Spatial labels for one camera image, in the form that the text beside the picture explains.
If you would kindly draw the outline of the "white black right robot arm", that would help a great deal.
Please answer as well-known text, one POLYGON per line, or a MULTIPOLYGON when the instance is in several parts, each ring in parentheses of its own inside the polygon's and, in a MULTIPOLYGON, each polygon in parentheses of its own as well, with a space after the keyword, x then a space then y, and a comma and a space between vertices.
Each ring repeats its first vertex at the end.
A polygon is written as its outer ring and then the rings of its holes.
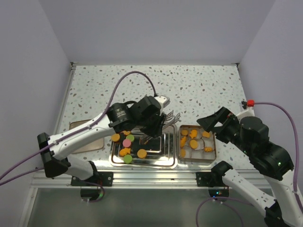
POLYGON ((207 175, 196 173, 197 185, 233 188, 260 212, 268 227, 303 225, 303 196, 294 180, 296 168, 289 153, 269 140, 269 128, 255 116, 252 106, 245 106, 238 114, 222 107, 197 119, 197 123, 219 141, 242 151, 269 183, 273 196, 247 181, 225 161, 216 164, 207 175))

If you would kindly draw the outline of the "stainless steel serving tongs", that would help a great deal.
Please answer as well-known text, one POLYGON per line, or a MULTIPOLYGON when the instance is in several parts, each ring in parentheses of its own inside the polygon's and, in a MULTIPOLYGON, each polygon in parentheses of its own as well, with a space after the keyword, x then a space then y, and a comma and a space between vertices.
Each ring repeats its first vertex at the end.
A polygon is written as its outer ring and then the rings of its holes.
MULTIPOLYGON (((169 126, 172 126, 173 124, 177 123, 179 120, 180 120, 180 117, 181 117, 181 114, 180 113, 177 113, 176 115, 174 115, 174 111, 171 111, 169 112, 167 115, 166 115, 166 118, 164 120, 164 123, 163 123, 163 127, 162 129, 166 129, 167 127, 169 126)), ((147 144, 147 142, 149 140, 151 140, 152 137, 151 136, 148 136, 148 135, 143 135, 142 138, 140 139, 140 142, 142 144, 147 144)))

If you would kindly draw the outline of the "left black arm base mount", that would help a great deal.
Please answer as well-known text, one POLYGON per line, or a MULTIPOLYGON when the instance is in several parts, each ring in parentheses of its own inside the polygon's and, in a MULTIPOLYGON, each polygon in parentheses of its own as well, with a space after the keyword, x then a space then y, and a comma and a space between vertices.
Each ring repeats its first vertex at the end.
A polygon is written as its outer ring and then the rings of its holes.
POLYGON ((102 186, 111 187, 113 184, 114 173, 113 172, 101 172, 98 171, 95 164, 89 161, 92 166, 93 176, 87 180, 80 180, 77 177, 72 177, 71 186, 102 186))

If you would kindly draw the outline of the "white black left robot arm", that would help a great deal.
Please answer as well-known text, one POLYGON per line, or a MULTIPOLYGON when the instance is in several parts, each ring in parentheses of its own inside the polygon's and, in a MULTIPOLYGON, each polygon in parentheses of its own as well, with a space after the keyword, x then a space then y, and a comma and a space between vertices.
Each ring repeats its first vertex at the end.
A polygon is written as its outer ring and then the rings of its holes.
POLYGON ((66 133, 37 136, 45 176, 54 178, 62 174, 79 178, 92 186, 98 181, 98 171, 92 161, 78 159, 73 152, 107 136, 140 129, 152 138, 162 134, 166 120, 163 109, 170 103, 166 96, 145 96, 140 101, 114 103, 103 113, 66 133))

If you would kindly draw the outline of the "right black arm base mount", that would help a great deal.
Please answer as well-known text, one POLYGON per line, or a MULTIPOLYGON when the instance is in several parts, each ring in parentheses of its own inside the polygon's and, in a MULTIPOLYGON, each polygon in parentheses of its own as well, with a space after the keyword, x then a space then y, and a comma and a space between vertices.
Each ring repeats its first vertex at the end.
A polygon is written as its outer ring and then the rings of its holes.
POLYGON ((225 161, 216 164, 210 172, 196 172, 196 184, 198 187, 225 187, 223 177, 233 167, 225 161))

